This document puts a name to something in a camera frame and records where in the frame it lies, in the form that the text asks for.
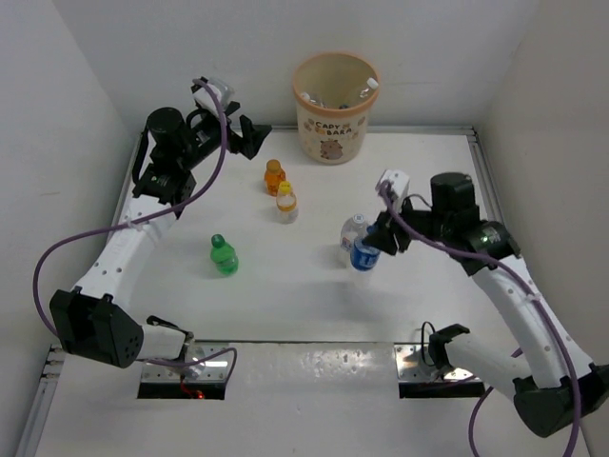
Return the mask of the blue label Pocari bottle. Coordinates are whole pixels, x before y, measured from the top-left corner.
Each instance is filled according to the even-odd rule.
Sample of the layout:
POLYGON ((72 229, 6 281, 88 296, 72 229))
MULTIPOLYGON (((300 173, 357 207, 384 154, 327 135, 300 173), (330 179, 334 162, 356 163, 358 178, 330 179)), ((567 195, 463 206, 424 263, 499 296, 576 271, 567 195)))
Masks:
POLYGON ((351 267, 360 272, 368 272, 377 265, 381 253, 379 249, 366 245, 363 237, 358 236, 350 251, 351 267))

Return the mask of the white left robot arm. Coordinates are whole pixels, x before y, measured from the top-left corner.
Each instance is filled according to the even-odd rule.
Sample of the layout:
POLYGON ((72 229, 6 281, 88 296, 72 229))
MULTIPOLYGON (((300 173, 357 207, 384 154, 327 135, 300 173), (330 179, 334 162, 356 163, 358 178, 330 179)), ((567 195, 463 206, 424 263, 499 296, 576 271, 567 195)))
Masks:
POLYGON ((204 107, 188 116, 160 108, 148 117, 131 172, 134 188, 119 229, 76 285, 56 291, 50 300, 65 352, 118 368, 136 361, 166 366, 184 362, 192 334, 155 316, 139 324, 128 315, 128 305, 148 257, 195 189, 193 169, 223 142, 228 151, 252 159, 272 130, 246 116, 239 121, 241 131, 235 133, 204 107))

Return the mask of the clear bottle orange blue label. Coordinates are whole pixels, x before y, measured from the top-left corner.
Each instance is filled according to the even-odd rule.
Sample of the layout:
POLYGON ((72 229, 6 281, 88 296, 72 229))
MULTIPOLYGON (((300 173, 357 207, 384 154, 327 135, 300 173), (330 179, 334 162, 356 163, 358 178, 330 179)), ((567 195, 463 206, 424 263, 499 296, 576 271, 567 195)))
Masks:
POLYGON ((369 222, 364 215, 356 213, 348 218, 341 229, 339 240, 339 260, 346 267, 350 265, 350 255, 355 240, 367 234, 369 222))

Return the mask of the clear bottle QR cap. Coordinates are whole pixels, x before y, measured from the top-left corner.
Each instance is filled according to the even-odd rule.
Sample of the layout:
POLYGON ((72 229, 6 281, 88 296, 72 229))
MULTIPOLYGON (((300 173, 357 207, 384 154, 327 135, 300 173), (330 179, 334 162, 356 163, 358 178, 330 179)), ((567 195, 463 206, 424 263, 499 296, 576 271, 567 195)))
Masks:
POLYGON ((301 93, 301 98, 309 105, 316 106, 322 109, 331 109, 331 106, 328 105, 326 101, 322 99, 321 96, 318 96, 316 94, 310 94, 304 91, 301 93))

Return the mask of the yellow cap small bottle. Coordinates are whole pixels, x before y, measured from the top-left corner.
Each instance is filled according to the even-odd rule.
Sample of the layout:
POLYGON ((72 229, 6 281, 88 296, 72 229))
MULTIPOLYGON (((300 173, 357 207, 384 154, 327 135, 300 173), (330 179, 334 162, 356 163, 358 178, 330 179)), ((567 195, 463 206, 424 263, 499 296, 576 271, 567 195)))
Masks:
POLYGON ((296 221, 299 208, 296 194, 290 182, 282 181, 277 190, 276 208, 282 223, 291 224, 296 221))

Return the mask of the clear bottle blue label tall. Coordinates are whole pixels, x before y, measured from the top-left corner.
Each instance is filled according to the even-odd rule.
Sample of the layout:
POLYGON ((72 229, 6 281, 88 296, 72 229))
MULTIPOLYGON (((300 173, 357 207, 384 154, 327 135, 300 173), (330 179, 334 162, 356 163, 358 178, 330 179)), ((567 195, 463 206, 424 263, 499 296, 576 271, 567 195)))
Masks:
POLYGON ((362 85, 354 90, 354 100, 357 104, 369 99, 379 88, 379 82, 370 77, 362 85))

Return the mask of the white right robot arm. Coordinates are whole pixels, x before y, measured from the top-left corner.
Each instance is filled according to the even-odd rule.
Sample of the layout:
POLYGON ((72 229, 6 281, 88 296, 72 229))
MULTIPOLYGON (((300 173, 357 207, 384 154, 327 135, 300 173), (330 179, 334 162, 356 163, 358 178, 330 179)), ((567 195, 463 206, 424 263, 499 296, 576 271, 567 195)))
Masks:
POLYGON ((570 427, 608 399, 608 367, 575 342, 543 298, 520 247, 505 228, 481 218, 471 177, 444 172, 430 180, 432 204, 414 209, 409 177, 386 170, 376 186, 386 209, 363 239, 388 255, 420 241, 446 253, 490 299, 518 343, 515 356, 496 352, 461 325, 434 331, 422 349, 433 371, 463 368, 512 400, 527 428, 546 438, 570 427))

